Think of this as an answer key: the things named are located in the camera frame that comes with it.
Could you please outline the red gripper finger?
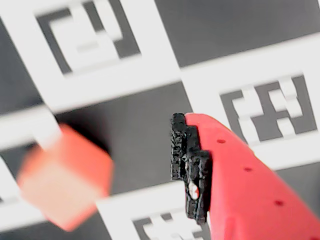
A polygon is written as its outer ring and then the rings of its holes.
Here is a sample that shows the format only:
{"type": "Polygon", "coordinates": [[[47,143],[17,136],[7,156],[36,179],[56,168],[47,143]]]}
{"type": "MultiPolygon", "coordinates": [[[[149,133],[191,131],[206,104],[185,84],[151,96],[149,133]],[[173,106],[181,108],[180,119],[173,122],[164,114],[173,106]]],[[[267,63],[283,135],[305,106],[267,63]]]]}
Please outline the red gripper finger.
{"type": "Polygon", "coordinates": [[[316,215],[218,120],[175,113],[170,138],[170,174],[184,182],[186,216],[210,222],[213,240],[319,239],[316,215]]]}

